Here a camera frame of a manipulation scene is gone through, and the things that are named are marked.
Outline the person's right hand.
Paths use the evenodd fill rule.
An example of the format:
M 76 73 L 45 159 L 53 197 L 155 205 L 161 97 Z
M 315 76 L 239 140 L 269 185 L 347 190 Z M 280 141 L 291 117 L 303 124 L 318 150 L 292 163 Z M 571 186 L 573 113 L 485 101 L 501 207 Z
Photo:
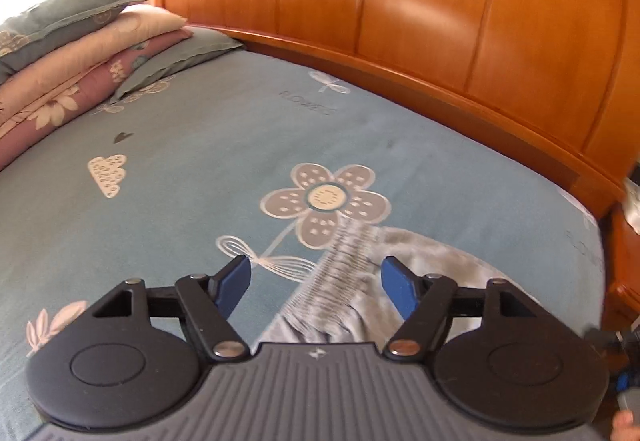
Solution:
M 634 422 L 634 413 L 621 409 L 612 420 L 611 441 L 640 441 L 640 426 Z

